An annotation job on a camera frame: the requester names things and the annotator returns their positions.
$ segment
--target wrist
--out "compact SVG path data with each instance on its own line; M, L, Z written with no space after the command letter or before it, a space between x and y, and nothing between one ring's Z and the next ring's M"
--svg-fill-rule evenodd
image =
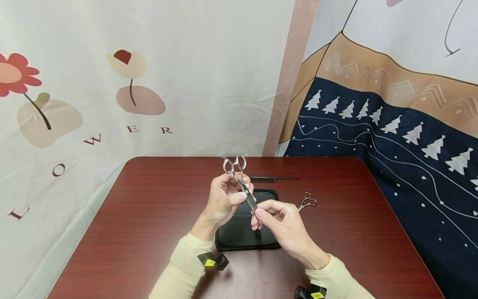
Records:
M309 246L298 260L309 270L320 270L328 265L330 256L310 240Z
M217 231L217 223L201 214L191 229L191 235L203 241L211 241Z

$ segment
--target red-brown tabletop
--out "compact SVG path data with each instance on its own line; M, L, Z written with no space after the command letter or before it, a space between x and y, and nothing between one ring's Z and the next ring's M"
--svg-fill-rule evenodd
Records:
M218 157L130 160L49 299L146 299L205 207L212 178L222 173ZM307 231L376 298L443 298L360 160L251 157L245 173L299 177L254 185L296 205L311 189L318 205L301 211ZM304 267L282 249L225 255L227 268L208 271L194 298L291 299L299 284L309 285Z

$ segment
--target hand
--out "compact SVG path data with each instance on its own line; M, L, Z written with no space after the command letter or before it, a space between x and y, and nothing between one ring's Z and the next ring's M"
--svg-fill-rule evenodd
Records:
M250 178L244 175L244 184L249 191L254 192L254 185ZM223 174L212 180L209 200L203 211L205 219L216 223L220 227L227 223L237 210L237 207L246 199L246 193L242 192L240 185L232 174Z
M257 206L250 222L253 231L265 224L281 247L308 269L321 269L329 263L330 256L312 241L295 205L270 199Z

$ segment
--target black pouch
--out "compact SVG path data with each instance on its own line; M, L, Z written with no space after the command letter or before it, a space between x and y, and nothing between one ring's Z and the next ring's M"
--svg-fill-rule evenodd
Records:
M254 190L257 203L268 199L279 200L273 189ZM277 249L281 246L272 232L265 225L260 233L250 228L250 207L246 201L238 206L234 216L216 232L216 248L219 251L236 251L252 249Z

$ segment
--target small scissors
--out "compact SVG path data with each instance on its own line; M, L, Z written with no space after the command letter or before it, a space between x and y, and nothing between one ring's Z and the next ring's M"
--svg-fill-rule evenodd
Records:
M306 206L312 206L312 207L315 207L317 205L317 200L313 199L310 197L311 195L311 191L309 190L309 192L304 192L304 194L302 195L303 196L303 200L301 201L300 203L300 206L297 208L297 210L300 212L303 208L305 208Z
M234 161L234 163L231 162L231 160L229 160L228 158L224 157L224 156L221 156L221 158L224 159L224 162L222 163L222 169L224 170L225 173L227 174L231 174L234 176L234 179L236 180L236 182L239 184L239 186L241 187L242 189L242 192L246 193L247 197L246 197L246 201L247 203L249 204L250 206L250 209L252 210L252 212L254 212L256 209L257 209L257 199L255 198L254 194L252 194L249 189L247 188L246 184L244 184L244 169L246 168L246 158L244 158L244 156L237 156L236 157L236 161ZM242 158L242 165L239 163L239 158ZM239 171L240 171L240 179L237 177L236 175L236 166L239 168Z

